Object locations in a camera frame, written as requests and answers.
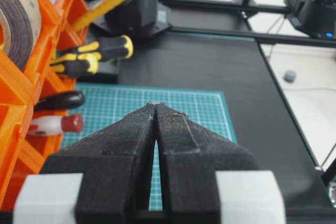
tape roll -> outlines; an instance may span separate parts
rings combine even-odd
[[[37,0],[0,0],[0,25],[3,50],[23,70],[41,30]]]

green cutting mat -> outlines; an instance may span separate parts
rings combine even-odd
[[[82,114],[85,122],[80,134],[64,134],[62,148],[122,119],[147,102],[164,102],[185,112],[190,120],[236,142],[223,93],[217,91],[178,90],[105,84],[76,85],[84,93],[85,104],[71,110]],[[155,145],[150,210],[162,210],[159,155]]]

orange storage rack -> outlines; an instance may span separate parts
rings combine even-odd
[[[72,90],[74,79],[60,79],[49,62],[56,48],[82,45],[88,28],[79,32],[69,24],[87,12],[84,0],[38,0],[41,32],[32,55],[21,72],[0,49],[0,210],[13,210],[28,174],[38,173],[45,159],[61,146],[62,135],[26,136],[32,118],[66,115],[67,111],[34,113],[40,98]],[[0,44],[3,41],[0,27]]]

black metal frame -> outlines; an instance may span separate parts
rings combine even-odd
[[[288,35],[276,35],[267,33],[256,33],[252,31],[252,28],[248,22],[248,16],[245,15],[247,12],[261,12],[261,13],[273,13],[273,14],[283,14],[285,17],[290,14],[290,9],[286,6],[275,6],[275,5],[254,5],[250,0],[243,0],[241,4],[226,1],[209,1],[209,0],[160,0],[160,2],[169,7],[183,7],[183,8],[194,8],[194,9],[206,9],[214,11],[237,11],[244,17],[245,22],[250,29],[250,31],[234,31],[234,30],[211,30],[211,29],[198,29],[198,28],[186,28],[186,27],[176,27],[173,26],[174,31],[186,32],[186,33],[204,33],[204,34],[216,34],[216,35],[226,35],[226,36],[236,36],[236,37],[250,37],[254,38],[258,44],[286,44],[286,45],[299,45],[299,46],[315,46],[315,47],[327,47],[336,48],[335,39],[314,39],[304,36],[288,36]],[[312,160],[316,166],[318,162],[309,147],[309,144],[299,126],[299,123],[295,119],[290,106],[287,104],[285,95],[280,90],[280,94],[283,96],[283,100],[286,101],[287,108],[293,117],[293,120],[298,128],[304,144],[312,157]],[[322,175],[322,180],[327,186],[336,175],[336,159],[332,162],[327,171]]]
[[[249,24],[248,17],[244,15],[244,12],[262,12],[262,13],[273,13],[273,14],[283,14],[288,15],[290,10],[285,6],[274,6],[274,5],[249,5],[250,0],[242,0],[241,4],[236,4],[233,2],[224,2],[224,1],[208,1],[208,0],[159,0],[162,4],[168,7],[182,7],[189,8],[192,10],[213,10],[214,12],[231,12],[236,11],[239,16],[244,17],[245,23],[250,31],[235,31],[235,30],[211,30],[211,29],[197,29],[197,28],[186,28],[186,27],[176,27],[173,26],[173,31],[187,32],[187,33],[204,33],[204,34],[216,34],[216,35],[226,35],[226,36],[236,36],[236,37],[249,37],[254,38],[258,42],[258,47],[261,55],[264,55],[260,44],[287,44],[287,45],[301,45],[301,46],[317,46],[317,47],[329,47],[336,48],[336,41],[329,39],[312,39],[304,36],[286,36],[286,35],[274,35],[266,33],[255,33],[252,31],[252,28]],[[266,62],[268,69],[271,73],[271,76],[276,83],[279,94],[282,97],[283,101],[286,104],[287,110],[289,111],[292,119],[298,129],[303,143],[307,148],[308,153],[310,154],[314,165],[318,165],[309,144],[300,128],[299,123],[297,122],[287,99],[279,86],[279,83],[276,80],[274,73],[272,72],[271,67],[268,62]],[[323,174],[323,182],[327,185],[332,179],[333,174],[336,171],[336,161],[333,162],[333,165]],[[326,223],[332,223],[334,221],[334,209],[309,209],[304,211],[302,209],[292,210],[289,209],[286,211],[287,220],[296,221],[304,220],[305,223],[319,223],[319,221],[325,221]],[[167,213],[165,211],[137,211],[133,216],[135,223],[167,223]]]

white surface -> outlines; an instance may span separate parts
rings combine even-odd
[[[221,223],[286,224],[285,204],[270,171],[220,171]]]
[[[284,0],[255,1],[260,4],[283,5]],[[260,13],[252,17],[250,23],[255,31],[266,32],[278,17],[279,15],[276,14]],[[277,28],[276,26],[271,33],[275,33]],[[294,30],[288,21],[284,23],[280,33],[305,36]],[[263,48],[265,53],[269,54],[270,47],[263,46]],[[277,45],[274,47],[270,63],[283,88],[335,88],[336,86],[336,53],[334,49]],[[298,74],[297,81],[293,84],[286,84],[282,81],[282,76],[287,69],[294,70]],[[317,160],[321,164],[332,145],[336,143],[336,93],[330,91],[285,91],[285,94]]]
[[[13,224],[76,224],[82,173],[29,175],[18,195]]]

